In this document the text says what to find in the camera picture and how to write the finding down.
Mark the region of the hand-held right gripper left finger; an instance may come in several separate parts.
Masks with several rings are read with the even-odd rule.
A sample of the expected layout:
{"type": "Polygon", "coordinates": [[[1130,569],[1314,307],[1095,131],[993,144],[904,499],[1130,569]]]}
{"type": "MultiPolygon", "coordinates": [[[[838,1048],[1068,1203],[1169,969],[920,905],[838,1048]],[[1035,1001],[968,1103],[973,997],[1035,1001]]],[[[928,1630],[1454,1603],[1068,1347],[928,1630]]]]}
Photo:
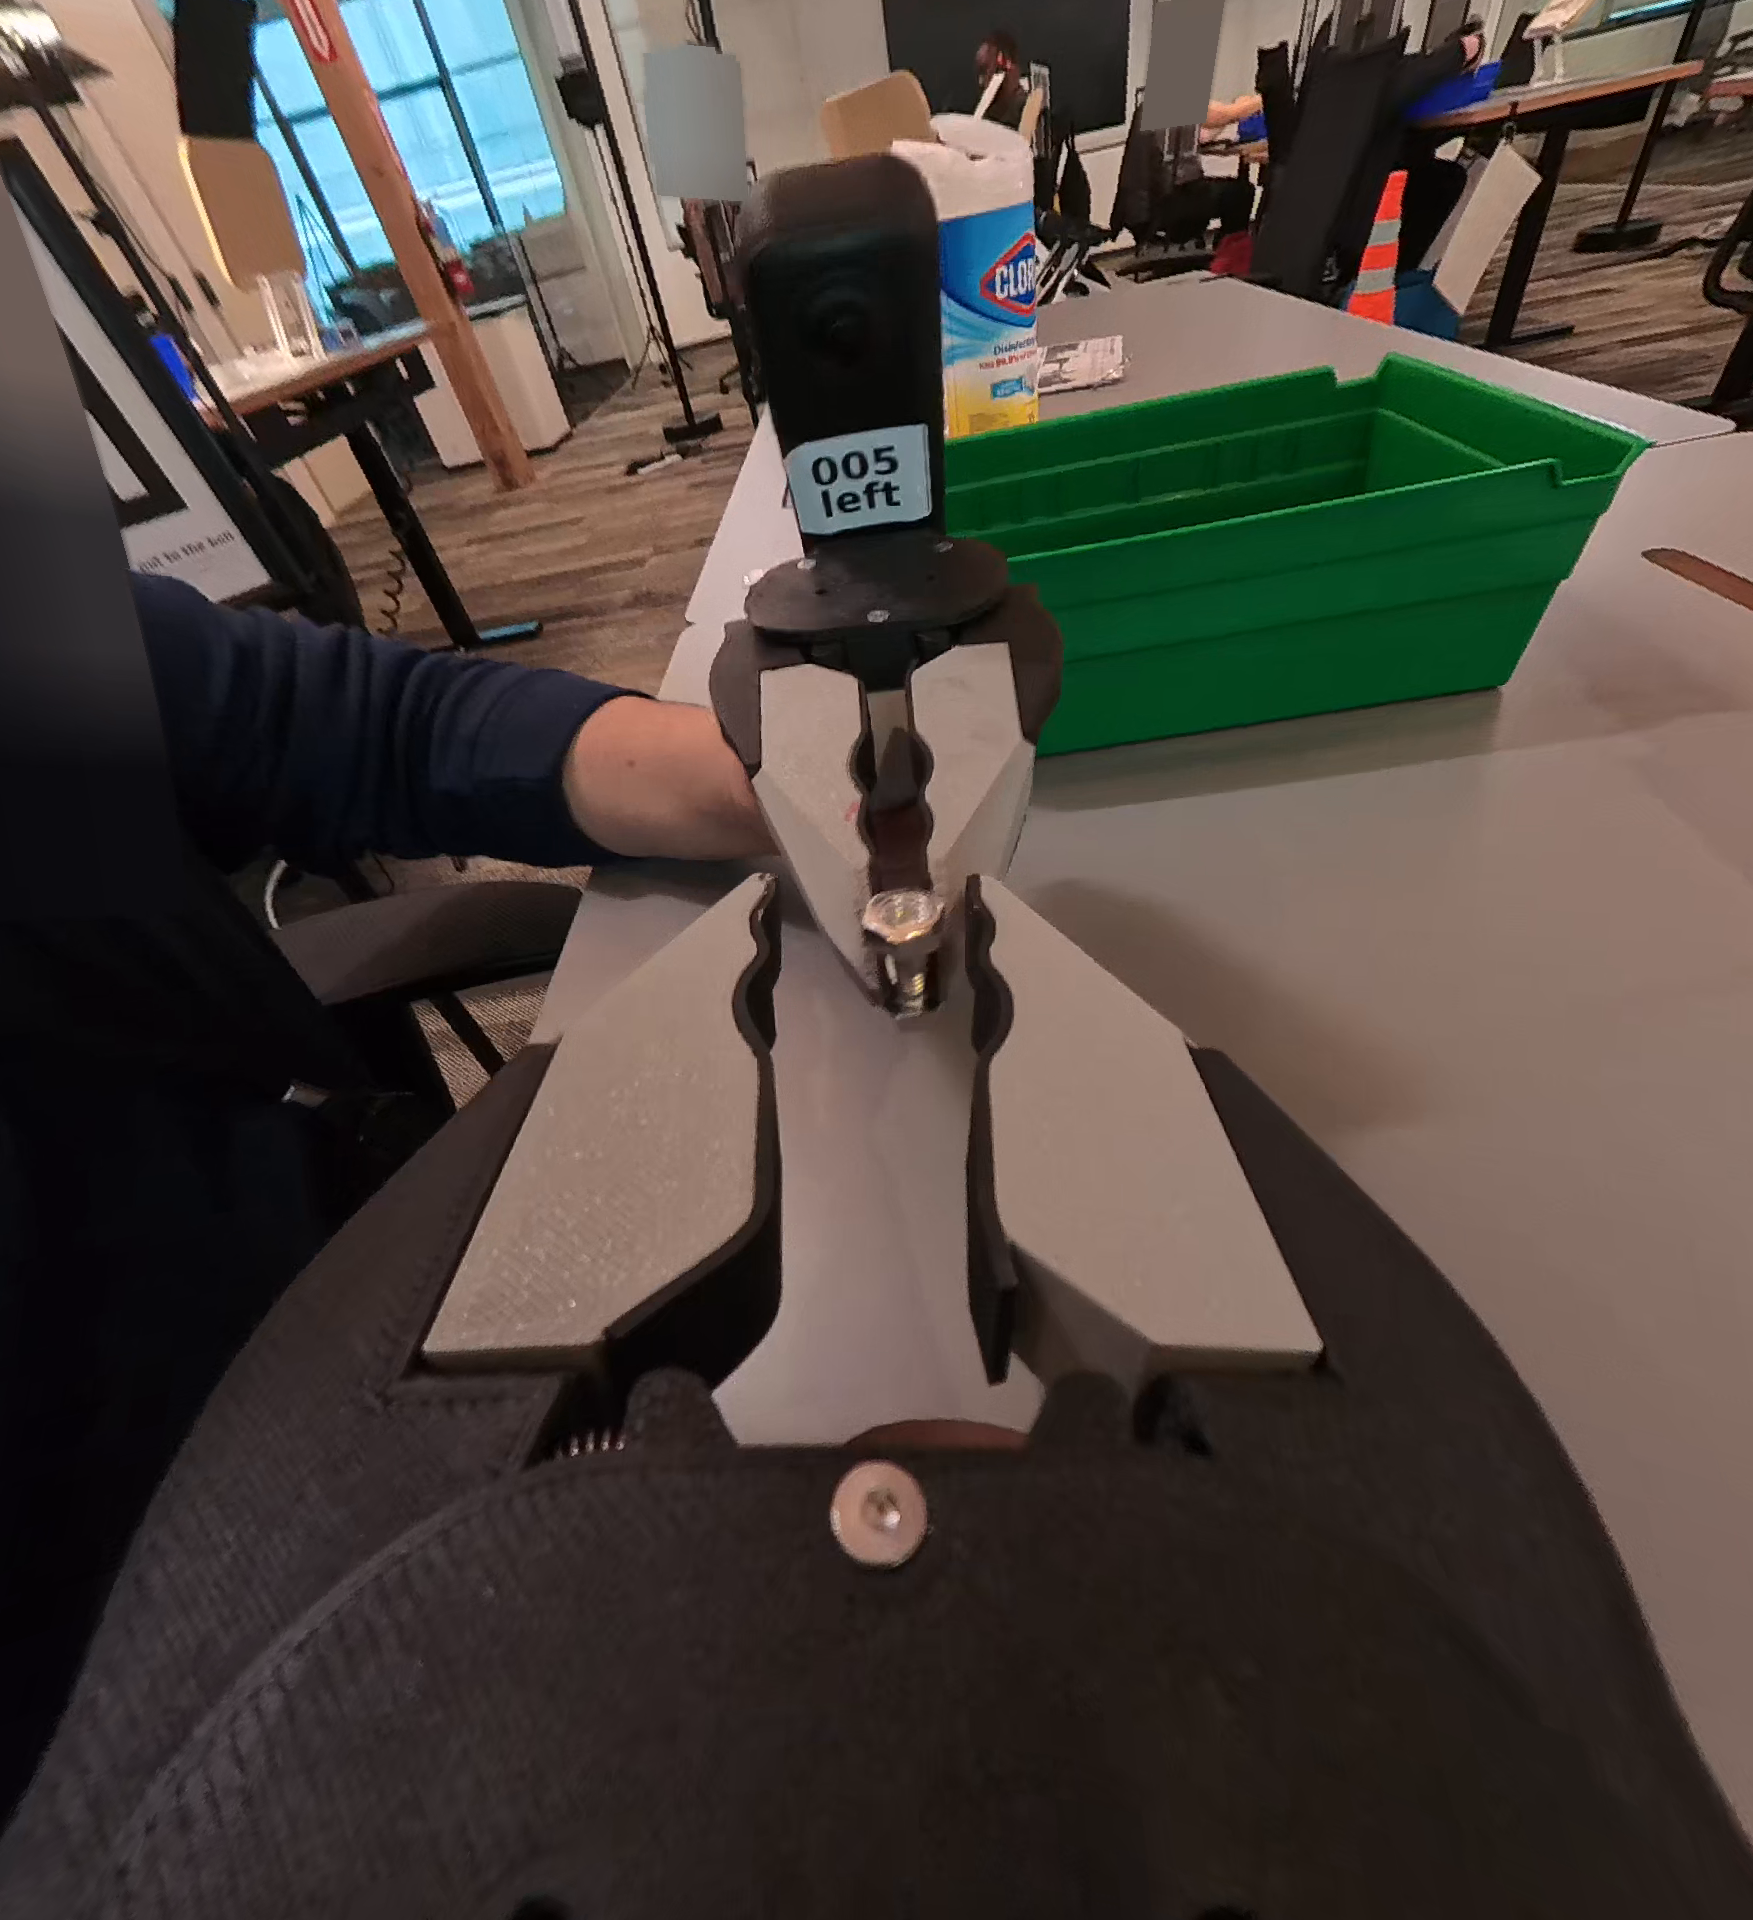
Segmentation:
{"type": "Polygon", "coordinates": [[[752,875],[556,1042],[420,1357],[721,1386],[783,1296],[776,884],[752,875]]]}

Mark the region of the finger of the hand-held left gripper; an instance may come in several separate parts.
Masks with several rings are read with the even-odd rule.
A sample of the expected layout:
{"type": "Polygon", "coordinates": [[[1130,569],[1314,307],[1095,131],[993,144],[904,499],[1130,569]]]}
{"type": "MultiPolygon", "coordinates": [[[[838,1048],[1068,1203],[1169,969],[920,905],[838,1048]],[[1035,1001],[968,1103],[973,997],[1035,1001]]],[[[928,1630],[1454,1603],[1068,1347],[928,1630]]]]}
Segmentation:
{"type": "Polygon", "coordinates": [[[971,878],[1007,875],[1033,797],[1035,747],[1009,644],[963,644],[920,664],[911,703],[930,757],[928,868],[937,893],[958,905],[971,878]]]}
{"type": "Polygon", "coordinates": [[[758,809],[820,934],[864,997],[882,999],[882,962],[864,927],[869,850],[855,772],[864,689],[852,674],[791,664],[763,671],[757,692],[761,764],[750,782],[758,809]]]}

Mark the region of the short silver bolt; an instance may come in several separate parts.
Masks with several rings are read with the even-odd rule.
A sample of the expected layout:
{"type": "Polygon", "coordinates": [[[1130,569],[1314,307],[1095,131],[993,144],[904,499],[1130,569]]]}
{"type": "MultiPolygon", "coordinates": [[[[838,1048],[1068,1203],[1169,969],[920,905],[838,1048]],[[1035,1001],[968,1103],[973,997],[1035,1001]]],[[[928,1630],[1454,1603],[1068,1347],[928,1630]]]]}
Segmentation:
{"type": "Polygon", "coordinates": [[[932,1012],[941,995],[943,897],[924,888],[873,893],[864,902],[862,927],[879,1005],[897,1021],[932,1012]]]}

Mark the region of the green plastic bin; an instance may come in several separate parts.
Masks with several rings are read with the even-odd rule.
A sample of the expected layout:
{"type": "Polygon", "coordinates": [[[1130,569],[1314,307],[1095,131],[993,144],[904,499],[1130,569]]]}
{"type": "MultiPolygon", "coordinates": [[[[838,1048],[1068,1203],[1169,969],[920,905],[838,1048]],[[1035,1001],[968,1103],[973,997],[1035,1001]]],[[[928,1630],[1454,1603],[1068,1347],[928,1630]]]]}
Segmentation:
{"type": "Polygon", "coordinates": [[[1056,617],[1064,757],[1509,683],[1648,448],[1388,356],[958,440],[947,514],[1056,617]]]}

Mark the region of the person's left forearm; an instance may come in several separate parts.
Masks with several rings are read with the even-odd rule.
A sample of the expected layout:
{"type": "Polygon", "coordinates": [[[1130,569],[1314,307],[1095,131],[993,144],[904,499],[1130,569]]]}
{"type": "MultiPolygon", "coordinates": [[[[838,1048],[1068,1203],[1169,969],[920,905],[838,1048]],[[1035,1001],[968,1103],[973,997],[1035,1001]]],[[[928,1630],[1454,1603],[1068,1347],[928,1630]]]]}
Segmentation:
{"type": "Polygon", "coordinates": [[[132,576],[180,821],[223,869],[772,851],[707,707],[132,576]]]}

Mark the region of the wipes canister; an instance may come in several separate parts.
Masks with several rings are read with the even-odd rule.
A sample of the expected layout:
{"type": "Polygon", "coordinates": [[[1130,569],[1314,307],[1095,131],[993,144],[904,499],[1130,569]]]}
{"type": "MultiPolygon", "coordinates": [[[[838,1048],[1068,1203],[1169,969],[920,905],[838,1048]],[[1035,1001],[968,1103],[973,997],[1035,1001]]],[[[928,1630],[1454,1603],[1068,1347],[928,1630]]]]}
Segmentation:
{"type": "Polygon", "coordinates": [[[938,114],[930,126],[891,156],[937,205],[945,438],[956,441],[1037,420],[1033,150],[985,118],[938,114]]]}

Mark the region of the tan board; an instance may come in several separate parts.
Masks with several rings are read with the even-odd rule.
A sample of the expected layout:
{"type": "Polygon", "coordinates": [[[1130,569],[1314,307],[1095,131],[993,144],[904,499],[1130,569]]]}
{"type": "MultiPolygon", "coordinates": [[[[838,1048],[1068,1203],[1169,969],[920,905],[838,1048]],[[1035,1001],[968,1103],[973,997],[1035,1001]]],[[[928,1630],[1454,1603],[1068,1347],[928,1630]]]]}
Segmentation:
{"type": "Polygon", "coordinates": [[[897,141],[938,141],[928,96],[907,69],[823,99],[820,134],[831,160],[885,154],[897,141]]]}

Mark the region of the person's black office chair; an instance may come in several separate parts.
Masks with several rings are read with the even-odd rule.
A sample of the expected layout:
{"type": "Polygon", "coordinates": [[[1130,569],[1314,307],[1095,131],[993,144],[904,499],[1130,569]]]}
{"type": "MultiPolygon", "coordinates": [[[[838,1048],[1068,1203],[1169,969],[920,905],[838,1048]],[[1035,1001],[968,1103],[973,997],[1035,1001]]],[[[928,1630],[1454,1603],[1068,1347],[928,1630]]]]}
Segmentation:
{"type": "Polygon", "coordinates": [[[463,881],[330,908],[272,932],[272,941],[374,1087],[407,1097],[437,1129],[456,1105],[416,1008],[432,1006],[495,1076],[505,1058],[463,995],[553,973],[581,902],[581,890],[562,881],[463,881]]]}

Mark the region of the white cabinet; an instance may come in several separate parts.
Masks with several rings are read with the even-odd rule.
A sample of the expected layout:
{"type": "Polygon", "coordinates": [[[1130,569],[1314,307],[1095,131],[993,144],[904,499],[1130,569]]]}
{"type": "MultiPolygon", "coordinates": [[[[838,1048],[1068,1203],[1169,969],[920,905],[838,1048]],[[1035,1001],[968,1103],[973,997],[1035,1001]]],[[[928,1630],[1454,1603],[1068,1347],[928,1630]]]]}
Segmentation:
{"type": "MultiPolygon", "coordinates": [[[[505,415],[530,455],[562,446],[574,431],[551,363],[525,297],[486,301],[470,310],[472,331],[505,403],[505,415]]],[[[446,469],[483,465],[469,417],[450,388],[437,345],[423,345],[432,385],[414,408],[432,440],[437,461],[446,469]]]]}

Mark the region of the wooden standing desk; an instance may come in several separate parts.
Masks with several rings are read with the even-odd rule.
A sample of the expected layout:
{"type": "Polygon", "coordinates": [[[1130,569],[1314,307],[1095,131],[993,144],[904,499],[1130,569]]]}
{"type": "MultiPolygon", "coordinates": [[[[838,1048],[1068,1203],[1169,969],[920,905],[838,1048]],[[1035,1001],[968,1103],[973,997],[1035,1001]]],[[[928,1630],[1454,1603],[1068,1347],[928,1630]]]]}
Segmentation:
{"type": "Polygon", "coordinates": [[[199,363],[197,408],[290,604],[319,617],[363,620],[336,540],[283,478],[290,461],[342,443],[366,480],[387,536],[385,634],[395,632],[404,589],[414,586],[423,593],[449,645],[461,654],[540,640],[545,626],[537,617],[476,623],[416,509],[409,478],[384,446],[384,425],[432,391],[427,339],[426,325],[409,323],[352,348],[276,357],[258,374],[199,363]]]}

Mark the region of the orange traffic cone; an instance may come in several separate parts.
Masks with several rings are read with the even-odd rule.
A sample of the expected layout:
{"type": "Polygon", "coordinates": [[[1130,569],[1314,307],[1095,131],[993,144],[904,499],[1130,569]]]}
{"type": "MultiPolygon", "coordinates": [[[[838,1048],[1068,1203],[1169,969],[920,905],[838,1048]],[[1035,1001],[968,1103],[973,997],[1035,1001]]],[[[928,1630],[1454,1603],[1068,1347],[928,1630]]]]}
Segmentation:
{"type": "Polygon", "coordinates": [[[1347,288],[1343,310],[1383,327],[1397,325],[1398,253],[1409,171],[1392,169],[1381,192],[1374,220],[1347,288]]]}

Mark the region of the black white sign board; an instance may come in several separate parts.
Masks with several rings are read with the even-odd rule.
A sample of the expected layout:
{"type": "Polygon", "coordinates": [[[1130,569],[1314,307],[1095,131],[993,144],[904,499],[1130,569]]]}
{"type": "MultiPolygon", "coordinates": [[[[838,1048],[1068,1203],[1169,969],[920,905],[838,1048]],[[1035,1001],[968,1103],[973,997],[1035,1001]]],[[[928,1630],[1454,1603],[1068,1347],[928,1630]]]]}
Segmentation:
{"type": "Polygon", "coordinates": [[[134,571],[224,605],[275,605],[269,530],[25,144],[0,138],[0,178],[71,359],[134,571]]]}

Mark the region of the wooden desk black legs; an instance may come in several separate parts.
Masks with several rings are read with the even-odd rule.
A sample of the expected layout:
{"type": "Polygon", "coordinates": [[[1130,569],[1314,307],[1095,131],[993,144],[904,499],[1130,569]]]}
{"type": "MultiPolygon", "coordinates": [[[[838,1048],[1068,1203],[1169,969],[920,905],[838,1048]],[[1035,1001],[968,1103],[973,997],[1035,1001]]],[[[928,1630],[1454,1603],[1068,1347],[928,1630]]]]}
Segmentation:
{"type": "Polygon", "coordinates": [[[1569,134],[1604,126],[1619,127],[1625,121],[1613,114],[1610,102],[1622,100],[1639,109],[1656,109],[1666,104],[1671,88],[1695,81],[1702,73],[1705,60],[1671,60],[1619,75],[1497,88],[1488,93],[1483,100],[1459,109],[1417,109],[1411,114],[1409,126],[1418,131],[1450,135],[1491,131],[1504,139],[1519,131],[1542,131],[1539,195],[1531,195],[1519,214],[1511,248],[1511,264],[1519,257],[1533,263],[1562,180],[1569,134]]]}

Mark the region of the black wall screen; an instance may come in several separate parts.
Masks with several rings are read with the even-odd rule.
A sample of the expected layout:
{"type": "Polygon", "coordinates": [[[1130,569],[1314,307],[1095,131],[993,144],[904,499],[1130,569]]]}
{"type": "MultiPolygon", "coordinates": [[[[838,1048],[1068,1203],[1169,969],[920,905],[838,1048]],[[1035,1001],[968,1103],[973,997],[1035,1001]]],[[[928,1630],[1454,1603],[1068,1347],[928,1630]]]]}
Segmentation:
{"type": "Polygon", "coordinates": [[[912,70],[937,112],[977,102],[977,53],[998,33],[1026,69],[1050,70],[1050,104],[1073,131],[1130,121],[1127,2],[883,2],[882,12],[891,67],[912,70]]]}

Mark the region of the wooden post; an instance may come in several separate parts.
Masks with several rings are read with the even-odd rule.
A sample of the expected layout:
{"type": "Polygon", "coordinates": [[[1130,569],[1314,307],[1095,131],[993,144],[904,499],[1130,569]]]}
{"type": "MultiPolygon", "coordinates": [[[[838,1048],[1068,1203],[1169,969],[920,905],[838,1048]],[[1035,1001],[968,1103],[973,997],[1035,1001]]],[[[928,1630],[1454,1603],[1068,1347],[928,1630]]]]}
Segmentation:
{"type": "Polygon", "coordinates": [[[316,84],[380,217],[400,276],[431,331],[483,465],[498,493],[527,490],[534,480],[528,451],[509,420],[472,323],[443,273],[421,203],[384,121],[342,7],[284,2],[283,11],[310,60],[316,84]]]}

